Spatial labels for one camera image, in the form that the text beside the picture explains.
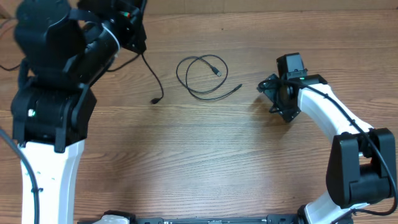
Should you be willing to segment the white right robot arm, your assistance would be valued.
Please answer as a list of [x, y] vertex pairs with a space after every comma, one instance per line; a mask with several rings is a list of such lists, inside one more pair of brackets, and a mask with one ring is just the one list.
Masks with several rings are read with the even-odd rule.
[[295, 215], [268, 215], [267, 223], [352, 223], [357, 213], [388, 216], [397, 210], [396, 140], [355, 116], [319, 74], [309, 75], [299, 53], [277, 60], [278, 73], [257, 86], [270, 113], [289, 123], [300, 113], [331, 142], [326, 192]]

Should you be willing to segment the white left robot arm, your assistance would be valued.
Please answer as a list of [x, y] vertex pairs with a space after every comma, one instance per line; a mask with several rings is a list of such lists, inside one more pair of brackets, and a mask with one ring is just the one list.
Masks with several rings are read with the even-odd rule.
[[21, 153], [22, 222], [72, 223], [75, 182], [96, 105], [91, 87], [121, 49], [146, 50], [145, 1], [23, 1], [14, 38], [25, 57], [11, 104]]

